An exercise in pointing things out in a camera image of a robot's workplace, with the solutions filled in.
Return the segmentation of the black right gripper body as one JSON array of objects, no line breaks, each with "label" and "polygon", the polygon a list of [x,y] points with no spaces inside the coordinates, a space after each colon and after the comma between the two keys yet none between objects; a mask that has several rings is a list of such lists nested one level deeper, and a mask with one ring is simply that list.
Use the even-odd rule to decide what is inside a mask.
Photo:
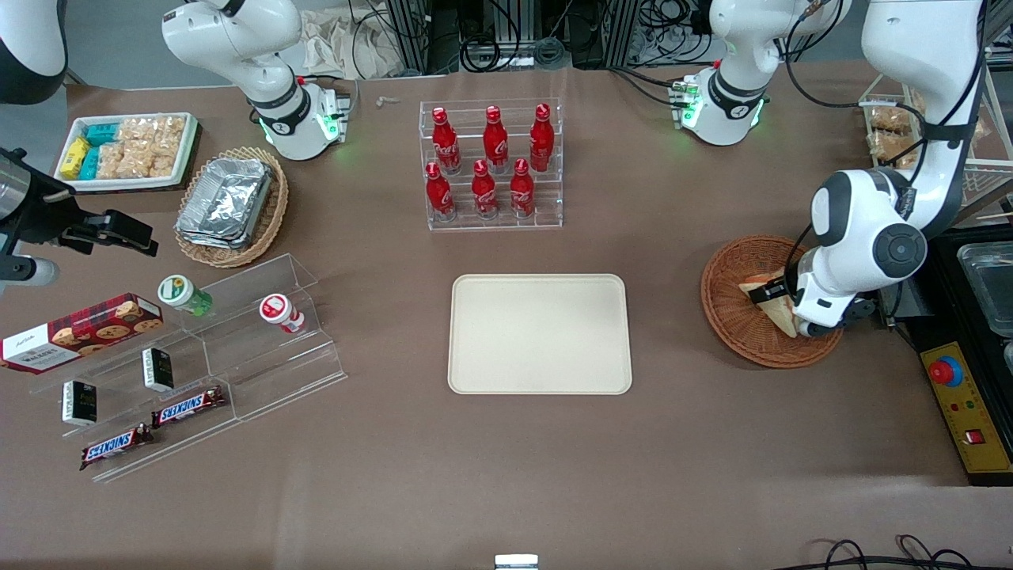
[{"label": "black right gripper body", "polygon": [[13,242],[47,243],[90,255],[99,227],[108,221],[105,214],[81,209],[65,184],[33,170],[3,174],[2,190],[21,199],[2,216],[2,235]]}]

